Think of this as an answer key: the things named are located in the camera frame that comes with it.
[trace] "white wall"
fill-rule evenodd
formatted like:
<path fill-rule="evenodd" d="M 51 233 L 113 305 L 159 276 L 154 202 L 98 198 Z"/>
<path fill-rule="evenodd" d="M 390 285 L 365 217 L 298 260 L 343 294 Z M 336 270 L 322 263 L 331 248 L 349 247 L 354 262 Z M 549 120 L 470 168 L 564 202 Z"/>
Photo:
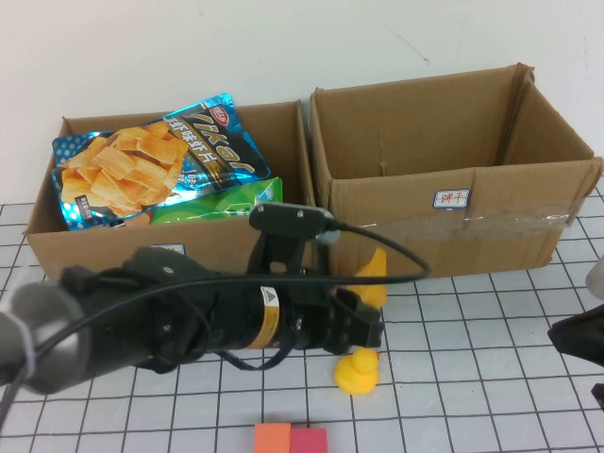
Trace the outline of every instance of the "white wall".
<path fill-rule="evenodd" d="M 61 116 L 239 105 L 525 62 L 604 154 L 602 0 L 2 0 L 0 203 L 35 199 Z"/>

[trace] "snack bag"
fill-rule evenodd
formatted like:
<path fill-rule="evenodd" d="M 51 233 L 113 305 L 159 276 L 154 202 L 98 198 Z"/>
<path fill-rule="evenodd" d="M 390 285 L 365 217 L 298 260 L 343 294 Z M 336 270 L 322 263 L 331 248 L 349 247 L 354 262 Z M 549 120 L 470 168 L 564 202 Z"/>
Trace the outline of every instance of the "snack bag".
<path fill-rule="evenodd" d="M 53 150 L 69 229 L 119 225 L 270 175 L 229 94 L 143 126 L 59 137 Z"/>
<path fill-rule="evenodd" d="M 169 224 L 191 220 L 225 219 L 249 215 L 258 203 L 283 201 L 281 178 L 274 177 L 234 187 L 221 193 L 208 195 L 176 206 L 158 208 L 150 212 L 151 224 Z"/>

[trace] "empty cardboard box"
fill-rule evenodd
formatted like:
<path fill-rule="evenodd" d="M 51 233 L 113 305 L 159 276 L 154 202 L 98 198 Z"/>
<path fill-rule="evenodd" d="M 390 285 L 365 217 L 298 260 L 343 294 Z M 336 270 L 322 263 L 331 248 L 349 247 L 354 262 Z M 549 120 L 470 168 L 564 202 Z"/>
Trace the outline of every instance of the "empty cardboard box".
<path fill-rule="evenodd" d="M 318 204 L 404 243 L 433 277 L 548 264 L 602 174 L 522 64 L 317 90 L 310 117 Z M 344 235 L 331 272 L 353 274 L 375 246 Z M 394 252 L 388 265 L 417 270 Z"/>
<path fill-rule="evenodd" d="M 272 170 L 283 179 L 284 201 L 314 206 L 307 144 L 299 102 L 237 108 Z M 64 119 L 60 136 L 139 126 L 164 113 Z M 247 217 L 178 224 L 120 226 L 67 231 L 53 187 L 51 159 L 36 200 L 27 238 L 44 271 L 58 278 L 65 267 L 93 271 L 120 266 L 143 246 L 163 245 L 184 252 L 211 270 L 242 272 L 259 237 Z M 307 250 L 307 265 L 312 253 Z"/>

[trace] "orange block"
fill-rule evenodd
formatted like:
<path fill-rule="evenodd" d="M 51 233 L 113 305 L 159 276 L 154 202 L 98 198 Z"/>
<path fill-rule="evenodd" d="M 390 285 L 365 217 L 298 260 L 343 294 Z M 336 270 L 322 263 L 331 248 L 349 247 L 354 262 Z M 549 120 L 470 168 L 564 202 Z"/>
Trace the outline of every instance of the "orange block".
<path fill-rule="evenodd" d="M 254 453 L 290 453 L 292 425 L 258 423 L 254 431 Z"/>
<path fill-rule="evenodd" d="M 327 453 L 325 428 L 292 429 L 291 453 Z"/>

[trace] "yellow rubber duck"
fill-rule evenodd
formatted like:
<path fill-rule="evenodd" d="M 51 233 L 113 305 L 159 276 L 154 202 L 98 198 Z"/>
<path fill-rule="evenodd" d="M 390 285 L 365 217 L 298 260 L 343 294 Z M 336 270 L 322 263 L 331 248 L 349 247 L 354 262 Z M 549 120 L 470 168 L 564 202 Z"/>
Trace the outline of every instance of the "yellow rubber duck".
<path fill-rule="evenodd" d="M 342 357 L 336 368 L 336 384 L 347 394 L 368 394 L 379 381 L 379 354 L 362 347 Z"/>
<path fill-rule="evenodd" d="M 386 251 L 382 248 L 378 248 L 373 258 L 357 273 L 357 277 L 385 275 Z M 384 285 L 348 286 L 347 289 L 358 294 L 366 305 L 376 310 L 386 304 L 387 293 Z M 379 354 L 366 347 L 343 357 L 336 367 L 336 384 L 348 394 L 368 394 L 379 382 L 378 359 Z"/>

